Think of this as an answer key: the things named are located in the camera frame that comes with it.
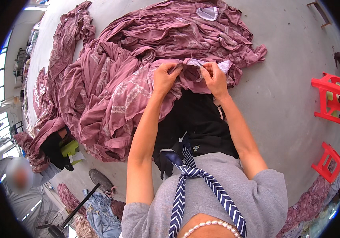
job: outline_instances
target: concrete floor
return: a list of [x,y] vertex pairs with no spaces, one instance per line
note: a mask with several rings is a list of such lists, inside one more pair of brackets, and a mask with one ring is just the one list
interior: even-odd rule
[[[37,74],[48,66],[52,36],[60,15],[82,1],[50,0],[30,64],[27,83],[30,102]],[[96,36],[116,18],[155,2],[158,1],[95,0],[88,10],[96,26]],[[239,86],[231,89],[230,94],[268,166],[284,173],[291,206],[318,176],[310,166],[323,153],[321,143],[331,144],[340,155],[340,126],[314,117],[314,111],[319,111],[319,96],[318,90],[310,85],[311,78],[320,78],[323,71],[340,76],[333,57],[335,51],[340,51],[340,33],[334,25],[320,28],[324,21],[318,11],[306,7],[311,0],[226,2],[243,12],[242,19],[254,34],[254,46],[265,44],[268,49],[266,60],[244,69]],[[29,114],[34,123],[32,103]],[[94,187],[88,171],[96,168],[118,187],[115,198],[125,201],[126,163],[102,163],[85,156],[87,160],[75,165],[74,172],[64,170],[57,174],[51,180],[53,186],[65,183],[81,200],[81,191]],[[153,178],[157,189],[162,181],[154,164]]]

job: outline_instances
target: worker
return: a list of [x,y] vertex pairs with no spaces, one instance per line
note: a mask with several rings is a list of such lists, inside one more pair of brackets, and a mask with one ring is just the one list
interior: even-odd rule
[[64,168],[73,171],[69,157],[63,157],[59,143],[68,138],[69,128],[64,126],[52,133],[40,146],[40,150],[48,156],[48,167],[40,173],[34,173],[29,158],[15,157],[7,164],[6,179],[11,190],[16,194],[26,193],[31,187],[39,187],[47,183]]
[[200,72],[224,110],[241,164],[221,152],[193,157],[195,148],[191,150],[187,132],[179,138],[185,148],[182,154],[161,150],[175,172],[154,195],[152,155],[162,101],[182,70],[175,68],[168,74],[175,65],[162,64],[154,72],[154,90],[134,134],[127,165],[123,237],[275,237],[287,218],[284,176],[268,169],[228,93],[225,74],[214,62],[204,64]]

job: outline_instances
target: gray t-shirt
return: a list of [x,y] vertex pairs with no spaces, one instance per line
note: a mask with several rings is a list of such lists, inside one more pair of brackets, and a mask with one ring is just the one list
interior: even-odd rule
[[[288,212],[287,189],[282,173],[266,169],[249,180],[232,156],[210,153],[195,157],[194,160],[198,168],[214,176],[230,195],[247,222],[248,238],[274,238],[277,235]],[[177,171],[163,182],[150,206],[139,202],[125,206],[122,218],[123,238],[168,236],[179,174],[180,171]],[[198,213],[233,224],[204,180],[188,178],[181,228]]]

